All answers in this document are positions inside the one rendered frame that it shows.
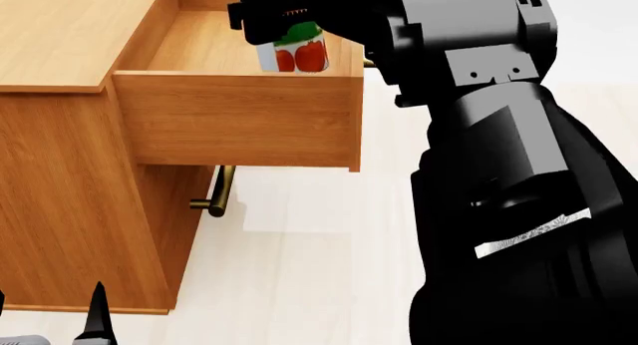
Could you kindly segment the tomato label can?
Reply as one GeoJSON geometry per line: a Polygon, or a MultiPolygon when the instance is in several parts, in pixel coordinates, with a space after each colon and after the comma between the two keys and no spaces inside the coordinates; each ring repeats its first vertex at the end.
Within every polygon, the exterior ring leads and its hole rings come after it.
{"type": "MultiPolygon", "coordinates": [[[[281,9],[280,1],[276,9],[281,9]]],[[[329,66],[324,33],[316,21],[296,24],[278,42],[257,45],[256,50],[263,72],[312,74],[329,66]]]]}

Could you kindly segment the wooden cabinet drawer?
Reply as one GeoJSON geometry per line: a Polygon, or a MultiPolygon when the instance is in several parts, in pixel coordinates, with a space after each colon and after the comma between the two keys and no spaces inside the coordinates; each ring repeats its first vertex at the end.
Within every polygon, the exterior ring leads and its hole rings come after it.
{"type": "Polygon", "coordinates": [[[221,4],[155,0],[112,82],[144,165],[361,164],[363,49],[325,37],[329,68],[263,72],[221,4]]]}

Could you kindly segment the light wooden cabinet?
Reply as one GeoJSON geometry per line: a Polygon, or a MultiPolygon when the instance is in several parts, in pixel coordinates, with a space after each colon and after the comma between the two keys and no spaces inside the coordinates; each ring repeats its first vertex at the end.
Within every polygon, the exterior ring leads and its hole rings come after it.
{"type": "Polygon", "coordinates": [[[146,68],[177,0],[0,0],[0,290],[13,310],[168,314],[207,167],[144,165],[113,73],[146,68]]]}

